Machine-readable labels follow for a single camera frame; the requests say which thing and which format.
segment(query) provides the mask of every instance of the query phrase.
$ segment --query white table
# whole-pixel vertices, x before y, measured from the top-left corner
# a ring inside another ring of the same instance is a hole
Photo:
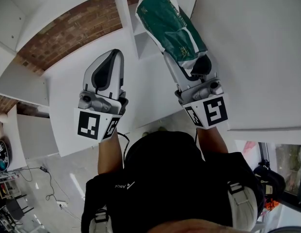
[[[74,108],[78,107],[86,68],[101,54],[119,49],[125,60],[124,86],[129,104],[118,132],[127,133],[142,125],[182,110],[174,83],[161,53],[138,60],[126,29],[105,35],[71,53],[48,69],[49,115],[61,156],[93,145],[74,133]]]

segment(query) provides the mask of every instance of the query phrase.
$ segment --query black chair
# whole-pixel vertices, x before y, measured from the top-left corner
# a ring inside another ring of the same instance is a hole
[[[25,197],[26,195],[23,195],[23,196],[19,196],[19,197],[16,197],[15,199],[7,199],[6,201],[6,209],[8,210],[9,214],[11,215],[11,217],[16,220],[16,221],[19,221],[21,218],[23,218],[23,216],[33,210],[34,208],[31,208],[27,211],[23,211],[25,210],[26,208],[28,208],[28,206],[24,207],[21,209],[19,203],[17,202],[17,199],[20,199],[22,197]]]

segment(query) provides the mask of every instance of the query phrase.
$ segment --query white backpack strap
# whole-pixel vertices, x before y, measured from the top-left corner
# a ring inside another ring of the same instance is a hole
[[[257,221],[257,202],[253,192],[240,183],[228,182],[228,197],[231,206],[233,228],[251,231]]]

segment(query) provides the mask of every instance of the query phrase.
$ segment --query orange object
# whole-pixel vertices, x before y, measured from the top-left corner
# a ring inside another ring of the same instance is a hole
[[[273,199],[270,199],[270,202],[266,202],[265,208],[268,211],[272,211],[276,206],[278,206],[280,203],[278,201],[275,201]]]

